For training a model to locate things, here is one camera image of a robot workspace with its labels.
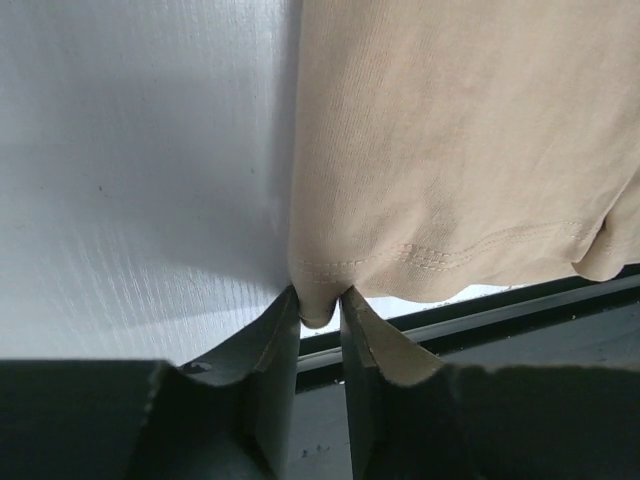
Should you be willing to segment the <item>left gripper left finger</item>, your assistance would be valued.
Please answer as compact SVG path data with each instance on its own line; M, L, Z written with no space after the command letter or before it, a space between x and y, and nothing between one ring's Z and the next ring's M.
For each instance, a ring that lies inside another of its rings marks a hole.
M281 478L299 343L298 299L287 287L212 350L156 367L128 478Z

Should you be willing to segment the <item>beige t shirt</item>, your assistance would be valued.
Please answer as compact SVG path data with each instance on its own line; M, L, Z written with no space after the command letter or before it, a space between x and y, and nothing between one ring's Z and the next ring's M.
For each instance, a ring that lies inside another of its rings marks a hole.
M639 260L635 1L307 1L295 127L309 327Z

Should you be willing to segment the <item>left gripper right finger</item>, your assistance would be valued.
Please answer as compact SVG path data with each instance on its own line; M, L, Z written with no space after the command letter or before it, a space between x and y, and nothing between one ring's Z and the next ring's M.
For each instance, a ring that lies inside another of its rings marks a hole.
M383 320L355 288L340 308L354 478L478 478L445 363Z

